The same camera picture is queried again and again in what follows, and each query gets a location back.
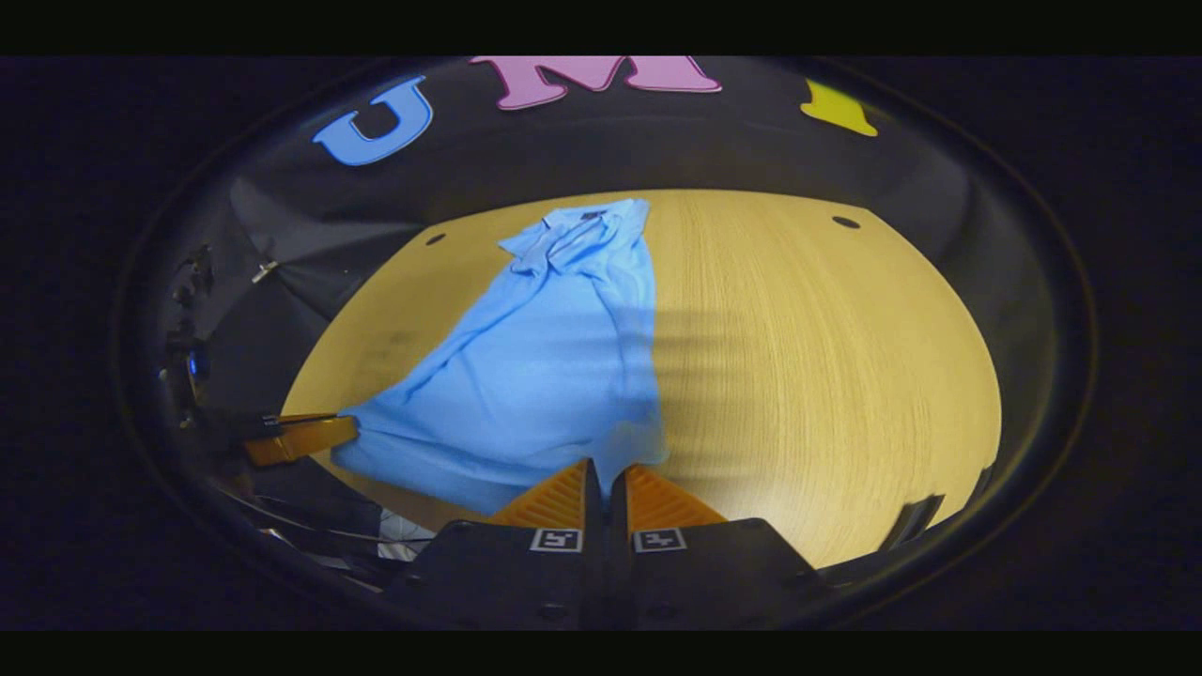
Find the table surface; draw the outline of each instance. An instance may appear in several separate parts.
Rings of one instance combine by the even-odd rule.
[[[498,241],[554,208],[625,197],[651,204],[662,475],[727,518],[768,520],[815,567],[875,551],[905,503],[944,494],[935,523],[964,506],[1001,426],[976,325],[871,212],[802,197],[606,192],[432,226],[347,302],[282,413],[340,410],[399,383],[510,260]],[[315,459],[427,528],[483,518],[335,467],[328,451]]]

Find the pink letter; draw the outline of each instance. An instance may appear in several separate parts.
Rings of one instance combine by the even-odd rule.
[[[540,69],[547,69],[593,91],[603,91],[629,58],[635,73],[626,84],[653,91],[721,91],[718,81],[706,77],[690,57],[476,57],[472,64],[488,61],[496,69],[506,94],[496,102],[502,111],[517,111],[563,99],[567,88],[551,84]]]

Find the wire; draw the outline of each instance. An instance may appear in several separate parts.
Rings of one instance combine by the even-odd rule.
[[[375,592],[377,594],[382,594],[383,593],[383,589],[381,589],[380,587],[376,587],[375,585],[368,585],[363,580],[356,580],[355,577],[351,577],[350,575],[343,575],[343,577],[350,580],[351,582],[355,582],[359,587],[367,588],[369,592]]]
[[[258,498],[260,500],[270,500],[273,503],[279,503],[281,505],[286,505],[286,506],[290,506],[290,508],[296,509],[296,510],[302,510],[303,511],[303,509],[304,509],[300,505],[290,503],[288,500],[284,500],[284,499],[276,498],[275,496],[260,496],[260,494],[256,493],[255,497]],[[371,500],[368,500],[368,499],[363,499],[363,502],[365,504],[371,505],[371,506],[380,506],[376,503],[374,503]],[[413,523],[412,521],[409,521],[407,518],[404,518],[399,514],[394,514],[392,511],[388,511],[385,508],[380,508],[380,523],[381,524],[385,521],[387,521],[389,518],[393,518],[393,517],[399,518],[399,520],[409,523],[410,527],[405,529],[407,533],[406,532],[401,532],[399,540],[387,540],[386,539],[385,541],[391,541],[391,542],[428,542],[428,541],[430,541],[430,540],[434,539],[434,538],[410,538],[409,535],[411,535],[413,533],[417,533],[418,530],[422,530],[423,528],[421,526]]]
[[[261,506],[258,506],[258,505],[256,505],[254,503],[249,503],[249,502],[239,498],[238,496],[234,496],[233,493],[226,491],[225,488],[222,488],[220,485],[218,485],[215,482],[210,481],[210,486],[213,486],[213,488],[216,492],[219,492],[222,496],[230,498],[231,500],[234,500],[234,502],[242,504],[243,506],[245,506],[248,509],[252,509],[252,510],[257,511],[258,514],[262,514],[263,516],[268,516],[268,517],[274,518],[276,521],[280,521],[282,523],[287,523],[288,526],[294,526],[297,528],[303,528],[305,530],[313,530],[315,533],[329,533],[331,535],[340,535],[343,538],[355,538],[357,540],[368,540],[368,541],[371,541],[371,542],[382,542],[382,544],[386,544],[386,545],[404,545],[404,544],[407,544],[407,542],[428,542],[428,541],[433,540],[433,538],[418,538],[418,539],[413,539],[413,540],[388,540],[386,538],[376,538],[376,536],[373,536],[373,535],[361,535],[358,533],[347,533],[345,530],[334,530],[334,529],[331,529],[331,528],[314,528],[311,526],[305,526],[304,523],[298,523],[296,521],[292,521],[291,518],[288,518],[286,516],[280,516],[280,515],[278,515],[278,514],[275,514],[275,512],[273,512],[270,510],[263,509],[263,508],[261,508]]]

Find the blue shirt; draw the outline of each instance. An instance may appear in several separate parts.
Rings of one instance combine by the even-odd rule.
[[[513,261],[405,380],[343,411],[334,463],[492,515],[593,458],[602,493],[667,457],[651,366],[650,204],[555,209],[500,242]]]

